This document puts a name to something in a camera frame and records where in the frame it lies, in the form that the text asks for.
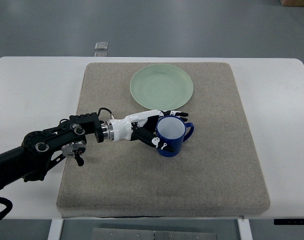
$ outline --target ceramic plate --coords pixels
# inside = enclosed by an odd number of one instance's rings
[[[134,74],[130,91],[135,101],[147,109],[174,110],[192,97],[193,82],[176,66],[153,64]]]

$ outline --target black wire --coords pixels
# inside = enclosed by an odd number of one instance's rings
[[[99,117],[100,114],[101,114],[101,110],[106,110],[106,111],[108,111],[110,114],[113,114],[112,111],[109,110],[108,108],[106,108],[106,107],[101,107],[101,108],[98,110],[98,113],[97,113],[97,116],[98,116],[98,117]]]
[[[13,208],[13,203],[7,198],[0,197],[0,204],[4,204],[6,208],[0,212],[0,220],[2,220]]]
[[[60,124],[62,123],[62,121],[68,121],[68,119],[64,118],[64,119],[60,120]]]

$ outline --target blue mug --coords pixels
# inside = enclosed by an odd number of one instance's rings
[[[165,151],[157,148],[157,151],[164,157],[173,157],[177,155],[182,148],[183,142],[189,139],[194,131],[194,125],[191,122],[185,123],[181,118],[176,116],[164,116],[157,125],[157,136],[166,144],[174,148],[174,152]]]

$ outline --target table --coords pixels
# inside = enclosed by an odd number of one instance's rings
[[[304,65],[297,59],[3,57],[0,153],[19,146],[27,133],[75,114],[86,65],[93,62],[230,64],[271,200],[256,218],[304,218]],[[62,162],[43,182],[20,179],[1,190],[14,204],[7,218],[60,219],[56,199],[63,168]]]

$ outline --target robotic arm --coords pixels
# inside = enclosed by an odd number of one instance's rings
[[[99,120],[101,110],[107,110],[111,119]],[[78,166],[84,164],[81,155],[86,150],[86,135],[94,134],[98,143],[110,139],[119,141],[140,140],[145,144],[173,151],[173,148],[161,141],[155,134],[159,118],[167,115],[187,119],[187,113],[180,111],[150,110],[114,119],[107,108],[99,109],[98,113],[72,115],[63,119],[57,127],[27,134],[21,146],[0,154],[0,190],[6,185],[23,178],[27,181],[44,180],[47,172],[65,158],[75,158]],[[57,158],[52,155],[62,150]]]

